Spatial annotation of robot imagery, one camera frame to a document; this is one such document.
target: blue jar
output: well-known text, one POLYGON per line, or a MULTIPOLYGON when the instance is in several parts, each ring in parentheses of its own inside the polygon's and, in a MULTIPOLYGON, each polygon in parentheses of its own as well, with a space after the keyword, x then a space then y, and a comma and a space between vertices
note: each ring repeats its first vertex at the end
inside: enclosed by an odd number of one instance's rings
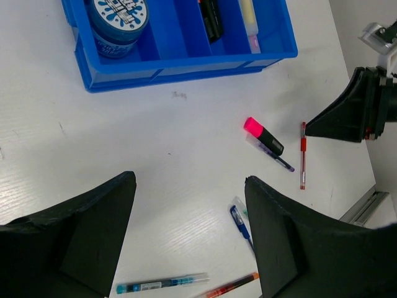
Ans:
POLYGON ((98 52, 108 58, 126 56, 149 20, 145 0, 91 0, 88 16, 98 52))

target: jar lid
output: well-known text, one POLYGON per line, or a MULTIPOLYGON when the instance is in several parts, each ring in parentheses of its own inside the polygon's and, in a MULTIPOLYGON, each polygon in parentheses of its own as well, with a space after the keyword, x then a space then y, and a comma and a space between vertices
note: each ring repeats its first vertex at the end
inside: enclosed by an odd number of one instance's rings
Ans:
POLYGON ((88 11, 101 35, 120 41, 137 39, 149 19, 145 0, 92 0, 88 11))

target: gray wall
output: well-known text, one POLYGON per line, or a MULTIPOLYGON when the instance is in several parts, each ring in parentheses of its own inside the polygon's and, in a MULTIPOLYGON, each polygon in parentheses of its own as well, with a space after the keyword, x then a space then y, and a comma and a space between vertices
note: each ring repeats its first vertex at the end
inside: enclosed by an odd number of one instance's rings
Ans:
MULTIPOLYGON (((349 75, 357 66, 376 66, 378 54, 357 36, 371 22, 391 25, 397 0, 329 0, 349 75)), ((375 142, 367 142, 377 189, 390 192, 397 206, 397 124, 387 124, 375 142)))

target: blue plastic bin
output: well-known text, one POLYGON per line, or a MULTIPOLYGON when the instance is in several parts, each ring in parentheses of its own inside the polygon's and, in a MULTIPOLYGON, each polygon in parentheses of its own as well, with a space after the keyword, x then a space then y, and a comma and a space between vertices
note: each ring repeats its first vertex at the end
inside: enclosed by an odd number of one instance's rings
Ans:
POLYGON ((218 0, 225 29, 209 44, 198 0, 147 0, 149 23, 136 47, 114 60, 97 52, 83 0, 62 0, 90 92, 255 73, 298 55, 285 0, 253 0, 261 54, 249 48, 239 0, 218 0))

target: table surface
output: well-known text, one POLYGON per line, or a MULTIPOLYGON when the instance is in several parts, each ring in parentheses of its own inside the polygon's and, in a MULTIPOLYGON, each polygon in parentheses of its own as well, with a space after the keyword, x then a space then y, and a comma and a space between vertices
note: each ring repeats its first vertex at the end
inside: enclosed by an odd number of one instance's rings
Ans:
MULTIPOLYGON (((129 294, 186 298, 256 271, 228 213, 256 175, 339 218, 375 184, 364 143, 308 139, 300 122, 348 83, 328 0, 288 0, 299 48, 258 73, 87 93, 60 1, 0 10, 0 224, 92 189, 126 170, 137 192, 114 282, 208 272, 208 284, 129 294), (246 141, 253 116, 285 146, 289 173, 246 141)), ((259 297, 259 281, 227 295, 259 297)))

